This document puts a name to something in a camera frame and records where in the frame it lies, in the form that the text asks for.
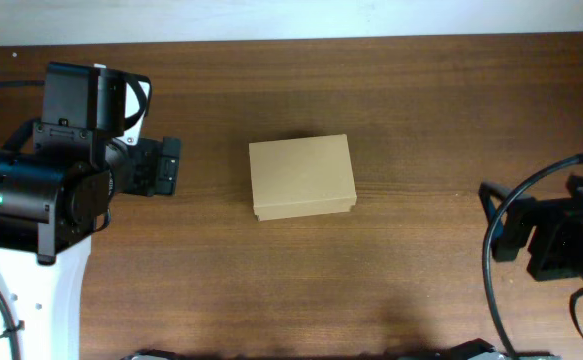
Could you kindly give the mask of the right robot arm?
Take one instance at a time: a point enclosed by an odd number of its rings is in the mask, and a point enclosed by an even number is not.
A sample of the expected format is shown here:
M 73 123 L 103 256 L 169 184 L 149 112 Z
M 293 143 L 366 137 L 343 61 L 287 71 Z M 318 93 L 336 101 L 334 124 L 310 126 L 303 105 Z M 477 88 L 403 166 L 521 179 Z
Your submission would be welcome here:
M 514 349 L 498 310 L 492 263 L 512 262 L 522 248 L 531 255 L 527 272 L 538 282 L 569 278 L 583 280 L 583 176 L 571 175 L 566 198 L 538 200 L 526 191 L 540 180 L 571 166 L 583 166 L 583 152 L 539 170 L 513 189 L 484 181 L 478 196 L 488 227 L 482 244 L 482 277 L 489 312 L 510 359 L 522 355 Z M 569 312 L 577 330 L 577 300 L 583 288 L 571 295 Z

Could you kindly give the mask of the brown cardboard box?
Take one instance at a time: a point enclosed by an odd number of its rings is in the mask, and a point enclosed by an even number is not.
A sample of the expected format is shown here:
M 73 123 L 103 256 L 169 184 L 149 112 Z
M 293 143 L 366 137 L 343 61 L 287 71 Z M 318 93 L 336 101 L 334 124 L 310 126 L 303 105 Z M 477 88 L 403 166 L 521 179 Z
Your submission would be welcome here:
M 349 212 L 357 203 L 345 134 L 251 143 L 249 157 L 260 221 Z

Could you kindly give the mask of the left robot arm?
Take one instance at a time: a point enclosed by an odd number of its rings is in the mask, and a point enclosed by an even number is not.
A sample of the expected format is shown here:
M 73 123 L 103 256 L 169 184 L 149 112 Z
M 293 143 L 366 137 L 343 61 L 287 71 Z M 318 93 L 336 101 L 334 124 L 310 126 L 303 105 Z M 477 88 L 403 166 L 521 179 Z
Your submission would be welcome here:
M 149 78 L 52 62 L 42 113 L 0 148 L 0 359 L 75 359 L 94 234 L 118 194 L 175 193 L 181 142 L 144 138 Z

